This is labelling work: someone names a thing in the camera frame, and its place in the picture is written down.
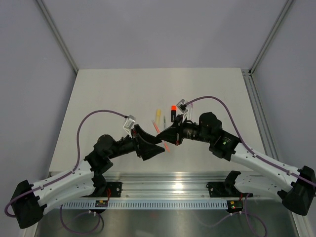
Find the right frame post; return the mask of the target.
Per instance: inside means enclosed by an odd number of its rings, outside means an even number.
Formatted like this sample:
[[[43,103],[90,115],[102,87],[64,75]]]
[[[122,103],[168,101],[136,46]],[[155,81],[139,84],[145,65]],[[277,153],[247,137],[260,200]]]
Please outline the right frame post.
[[[261,61],[264,59],[265,54],[268,52],[270,46],[273,43],[273,40],[277,36],[278,32],[280,31],[284,21],[286,20],[287,16],[289,15],[292,7],[295,4],[295,0],[286,0],[285,4],[283,5],[282,9],[280,10],[276,20],[274,21],[267,37],[264,40],[263,45],[261,46],[257,56],[255,57],[252,66],[249,69],[249,74],[253,76],[258,69]]]

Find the black orange highlighter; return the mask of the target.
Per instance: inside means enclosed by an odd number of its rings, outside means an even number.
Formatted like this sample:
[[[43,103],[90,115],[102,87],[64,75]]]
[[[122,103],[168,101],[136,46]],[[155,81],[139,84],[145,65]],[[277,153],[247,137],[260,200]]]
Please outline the black orange highlighter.
[[[171,122],[174,122],[175,121],[175,118],[176,118],[176,105],[172,105],[171,106]]]

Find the yellow highlighter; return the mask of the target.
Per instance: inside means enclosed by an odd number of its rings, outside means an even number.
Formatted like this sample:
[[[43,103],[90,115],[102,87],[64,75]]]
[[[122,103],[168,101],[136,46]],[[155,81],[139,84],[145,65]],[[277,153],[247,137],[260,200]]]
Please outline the yellow highlighter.
[[[156,110],[156,118],[155,118],[155,123],[156,123],[157,125],[160,124],[160,118],[161,118],[161,109],[157,109],[157,110]]]

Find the left frame post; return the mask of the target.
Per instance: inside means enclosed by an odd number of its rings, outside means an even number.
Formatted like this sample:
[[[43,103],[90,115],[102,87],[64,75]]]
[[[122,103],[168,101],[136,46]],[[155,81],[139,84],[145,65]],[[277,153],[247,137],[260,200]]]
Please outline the left frame post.
[[[47,5],[45,4],[45,1],[43,0],[34,0],[34,3],[36,4],[37,8],[39,9],[44,21],[46,22],[48,29],[51,31],[55,42],[59,46],[61,52],[63,53],[64,57],[66,58],[69,66],[72,68],[73,72],[77,75],[79,72],[79,68],[71,55]]]

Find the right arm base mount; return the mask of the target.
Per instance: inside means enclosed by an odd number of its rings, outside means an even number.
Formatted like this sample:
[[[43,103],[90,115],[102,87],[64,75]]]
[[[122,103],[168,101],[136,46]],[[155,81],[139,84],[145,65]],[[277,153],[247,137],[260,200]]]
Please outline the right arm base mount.
[[[241,193],[235,187],[236,178],[241,175],[240,171],[231,171],[224,181],[210,181],[206,184],[211,198],[245,198],[247,194],[253,197],[252,193]]]

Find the frame post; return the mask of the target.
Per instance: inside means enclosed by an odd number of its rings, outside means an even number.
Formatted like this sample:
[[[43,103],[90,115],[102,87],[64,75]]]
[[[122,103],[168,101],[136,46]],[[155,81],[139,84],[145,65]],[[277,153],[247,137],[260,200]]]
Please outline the frame post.
[[[45,1],[43,0],[34,0],[34,3],[36,4],[37,8],[39,9],[44,21],[46,22],[48,29],[51,31],[55,42],[59,46],[61,52],[63,53],[64,57],[66,58],[69,66],[72,68],[73,72],[77,75],[79,72],[79,68],[71,55],[47,5],[45,4]]]
[[[277,36],[278,32],[280,31],[284,21],[286,20],[287,16],[289,15],[292,7],[295,4],[295,0],[286,0],[285,4],[283,5],[282,9],[280,10],[276,20],[274,21],[267,37],[264,40],[263,45],[261,46],[257,56],[255,57],[252,66],[249,69],[249,74],[253,76],[258,69],[261,61],[264,59],[265,54],[268,52],[270,46],[273,43],[273,40]]]

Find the circuit board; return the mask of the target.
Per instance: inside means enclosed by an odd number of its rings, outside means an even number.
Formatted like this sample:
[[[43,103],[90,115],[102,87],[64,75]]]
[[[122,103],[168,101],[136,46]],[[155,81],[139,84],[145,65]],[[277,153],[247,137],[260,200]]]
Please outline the circuit board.
[[[108,207],[108,201],[107,200],[97,200],[95,202],[95,207],[107,208]]]
[[[227,211],[229,213],[235,213],[243,210],[242,200],[228,200],[227,201]]]

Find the left circuit board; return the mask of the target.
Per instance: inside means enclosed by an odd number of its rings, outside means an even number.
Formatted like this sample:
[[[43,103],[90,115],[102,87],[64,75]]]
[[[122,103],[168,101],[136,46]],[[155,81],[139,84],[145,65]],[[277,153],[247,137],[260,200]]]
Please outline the left circuit board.
[[[95,202],[95,207],[107,208],[108,207],[108,201],[107,200],[97,200]]]

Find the orange thin pen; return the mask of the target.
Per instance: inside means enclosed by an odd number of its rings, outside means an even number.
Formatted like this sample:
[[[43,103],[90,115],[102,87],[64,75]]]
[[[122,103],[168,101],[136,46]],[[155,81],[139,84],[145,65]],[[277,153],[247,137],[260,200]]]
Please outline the orange thin pen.
[[[152,124],[153,124],[153,126],[154,126],[154,128],[155,128],[157,134],[160,134],[160,130],[159,130],[159,128],[158,128],[158,126],[157,126],[157,124],[155,123],[154,120],[152,120]],[[170,153],[170,149],[169,149],[168,145],[166,144],[166,142],[165,142],[165,141],[162,141],[162,143],[163,143],[163,145],[164,145],[165,150],[166,150],[168,153]]]

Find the purple white pen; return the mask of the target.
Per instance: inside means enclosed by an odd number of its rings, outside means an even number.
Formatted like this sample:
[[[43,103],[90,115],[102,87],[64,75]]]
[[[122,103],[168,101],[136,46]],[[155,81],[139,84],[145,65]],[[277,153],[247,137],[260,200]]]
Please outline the purple white pen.
[[[189,106],[189,113],[188,113],[188,119],[192,120],[192,117],[193,117],[193,105],[190,104],[190,106]]]

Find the right circuit board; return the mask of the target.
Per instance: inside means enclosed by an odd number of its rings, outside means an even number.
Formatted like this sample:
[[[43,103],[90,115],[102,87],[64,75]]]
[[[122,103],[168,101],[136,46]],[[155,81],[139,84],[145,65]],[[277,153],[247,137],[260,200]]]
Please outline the right circuit board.
[[[227,201],[227,211],[229,213],[235,213],[243,210],[242,200],[228,200]]]

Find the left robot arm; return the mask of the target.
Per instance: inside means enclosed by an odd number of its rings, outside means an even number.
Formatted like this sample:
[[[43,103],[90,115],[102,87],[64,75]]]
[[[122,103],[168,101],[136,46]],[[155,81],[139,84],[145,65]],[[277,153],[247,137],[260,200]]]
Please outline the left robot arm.
[[[102,196],[107,190],[103,174],[113,166],[113,158],[135,152],[142,160],[148,160],[165,151],[160,143],[160,139],[135,125],[131,135],[118,141],[108,134],[100,136],[93,151],[69,171],[34,183],[20,182],[10,200],[19,227],[34,225],[45,214],[71,200]]]

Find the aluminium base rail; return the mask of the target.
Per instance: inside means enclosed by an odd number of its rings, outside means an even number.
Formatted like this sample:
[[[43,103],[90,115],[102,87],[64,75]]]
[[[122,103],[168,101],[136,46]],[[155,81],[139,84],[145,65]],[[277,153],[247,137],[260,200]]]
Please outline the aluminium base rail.
[[[121,197],[134,198],[177,198],[209,196],[206,184],[210,181],[224,181],[230,172],[207,173],[120,173],[106,172],[107,181],[122,182]],[[277,172],[267,178],[254,172],[242,172],[236,178],[235,187],[241,193],[252,193],[262,198],[278,199],[278,191],[289,192],[297,181],[294,173]]]

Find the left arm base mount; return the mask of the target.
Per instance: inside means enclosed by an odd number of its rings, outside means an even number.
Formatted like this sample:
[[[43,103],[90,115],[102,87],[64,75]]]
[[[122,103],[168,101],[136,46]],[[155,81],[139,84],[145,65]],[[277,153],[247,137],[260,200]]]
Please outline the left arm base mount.
[[[97,198],[119,198],[122,192],[122,182],[107,181],[103,175],[94,175],[92,178],[94,191],[93,197]]]

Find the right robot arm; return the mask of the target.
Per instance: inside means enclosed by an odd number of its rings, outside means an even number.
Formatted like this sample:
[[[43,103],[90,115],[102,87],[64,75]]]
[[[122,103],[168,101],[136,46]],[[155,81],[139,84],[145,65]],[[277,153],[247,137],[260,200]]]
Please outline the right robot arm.
[[[222,122],[212,112],[203,113],[199,122],[183,120],[178,115],[174,123],[157,137],[174,145],[184,139],[209,144],[209,150],[218,158],[243,165],[260,177],[251,178],[232,171],[224,183],[228,195],[258,194],[275,198],[291,212],[306,216],[316,195],[316,175],[307,166],[297,168],[264,155],[222,129]]]

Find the right side aluminium rail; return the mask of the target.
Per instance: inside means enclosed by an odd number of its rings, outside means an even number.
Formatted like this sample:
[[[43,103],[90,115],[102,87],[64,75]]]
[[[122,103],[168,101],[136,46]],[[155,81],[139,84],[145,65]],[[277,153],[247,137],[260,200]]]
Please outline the right side aluminium rail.
[[[267,154],[270,157],[277,158],[275,146],[272,140],[270,130],[268,128],[268,124],[264,115],[264,111],[262,108],[261,101],[259,99],[259,94],[256,89],[254,80],[250,75],[249,70],[241,69],[241,73],[248,92],[252,110],[254,112],[255,120],[259,129],[265,154]]]

